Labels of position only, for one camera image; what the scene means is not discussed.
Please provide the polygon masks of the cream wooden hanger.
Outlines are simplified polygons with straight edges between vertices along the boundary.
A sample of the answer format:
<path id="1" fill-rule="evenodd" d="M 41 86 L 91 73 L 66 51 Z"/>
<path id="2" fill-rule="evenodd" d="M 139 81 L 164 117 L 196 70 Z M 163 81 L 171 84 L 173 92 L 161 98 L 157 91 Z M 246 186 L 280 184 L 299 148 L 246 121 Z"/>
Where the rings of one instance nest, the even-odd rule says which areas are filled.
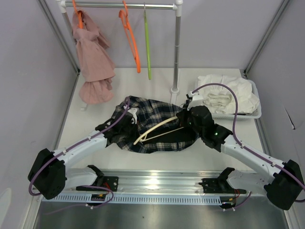
<path id="1" fill-rule="evenodd" d="M 133 145 L 136 145 L 138 144 L 138 142 L 145 142 L 145 141 L 148 141 L 148 140 L 152 140 L 154 138 L 157 138 L 157 137 L 160 137 L 160 136 L 163 136 L 163 135 L 166 135 L 166 134 L 169 134 L 169 133 L 173 133 L 175 131 L 178 131 L 178 130 L 181 130 L 183 129 L 183 127 L 179 127 L 179 128 L 176 128 L 174 130 L 170 130 L 168 132 L 164 132 L 164 133 L 161 133 L 159 135 L 155 135 L 153 137 L 149 137 L 147 138 L 147 135 L 151 132 L 153 132 L 154 130 L 156 130 L 157 128 L 161 127 L 162 125 L 166 124 L 166 123 L 169 123 L 171 121 L 174 121 L 174 120 L 177 120 L 178 117 L 177 116 L 173 116 L 171 118 L 168 118 L 160 123 L 158 123 L 157 125 L 153 126 L 152 128 L 150 128 L 149 130 L 147 130 L 146 132 L 144 132 L 142 135 L 140 135 L 133 143 Z"/>

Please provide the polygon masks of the navy plaid skirt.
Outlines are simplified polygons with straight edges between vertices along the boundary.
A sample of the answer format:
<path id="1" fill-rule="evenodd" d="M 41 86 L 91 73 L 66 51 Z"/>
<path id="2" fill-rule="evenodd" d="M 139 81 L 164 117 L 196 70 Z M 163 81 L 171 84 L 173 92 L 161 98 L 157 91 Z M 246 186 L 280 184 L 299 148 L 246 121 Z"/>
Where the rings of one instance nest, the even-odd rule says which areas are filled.
<path id="1" fill-rule="evenodd" d="M 107 145 L 116 144 L 122 150 L 151 154 L 182 151 L 198 139 L 179 119 L 171 120 L 182 109 L 176 105 L 129 96 L 129 101 L 117 105 L 111 118 L 95 127 L 103 131 Z"/>

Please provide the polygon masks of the pink skirt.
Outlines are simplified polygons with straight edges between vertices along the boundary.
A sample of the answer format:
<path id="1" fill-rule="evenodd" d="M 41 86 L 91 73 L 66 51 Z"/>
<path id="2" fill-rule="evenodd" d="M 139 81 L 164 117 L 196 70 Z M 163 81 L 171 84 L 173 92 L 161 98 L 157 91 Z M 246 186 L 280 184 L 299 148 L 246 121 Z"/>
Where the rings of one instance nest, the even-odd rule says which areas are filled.
<path id="1" fill-rule="evenodd" d="M 113 98 L 111 83 L 115 76 L 115 64 L 106 52 L 110 42 L 86 12 L 82 11 L 82 16 L 85 29 L 78 27 L 75 13 L 72 17 L 73 38 L 85 79 L 79 96 L 87 104 L 105 103 Z"/>

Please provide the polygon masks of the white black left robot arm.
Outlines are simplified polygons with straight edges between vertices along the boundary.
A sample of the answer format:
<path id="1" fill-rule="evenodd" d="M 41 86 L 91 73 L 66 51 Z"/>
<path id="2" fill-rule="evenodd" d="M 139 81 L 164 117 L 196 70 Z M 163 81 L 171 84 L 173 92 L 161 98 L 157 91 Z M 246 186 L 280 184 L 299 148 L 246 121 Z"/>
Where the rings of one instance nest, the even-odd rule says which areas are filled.
<path id="1" fill-rule="evenodd" d="M 128 134 L 137 124 L 137 110 L 119 114 L 99 125 L 93 132 L 71 146 L 50 151 L 41 150 L 29 172 L 29 193 L 53 199 L 63 190 L 76 188 L 80 191 L 100 190 L 104 184 L 104 173 L 94 165 L 85 168 L 73 166 L 85 157 L 105 149 Z"/>

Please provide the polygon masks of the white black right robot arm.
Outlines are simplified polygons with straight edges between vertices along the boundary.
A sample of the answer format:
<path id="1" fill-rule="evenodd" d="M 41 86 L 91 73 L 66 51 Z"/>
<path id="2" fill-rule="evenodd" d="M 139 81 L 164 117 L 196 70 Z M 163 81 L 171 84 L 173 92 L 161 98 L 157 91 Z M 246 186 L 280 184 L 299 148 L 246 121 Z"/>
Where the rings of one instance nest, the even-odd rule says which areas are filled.
<path id="1" fill-rule="evenodd" d="M 254 171 L 243 173 L 230 168 L 217 181 L 222 192 L 234 188 L 265 195 L 282 210 L 289 210 L 298 202 L 305 185 L 300 166 L 295 161 L 284 162 L 240 141 L 234 131 L 216 124 L 205 106 L 183 109 L 176 116 L 181 126 L 195 131 L 206 146 L 237 159 Z"/>

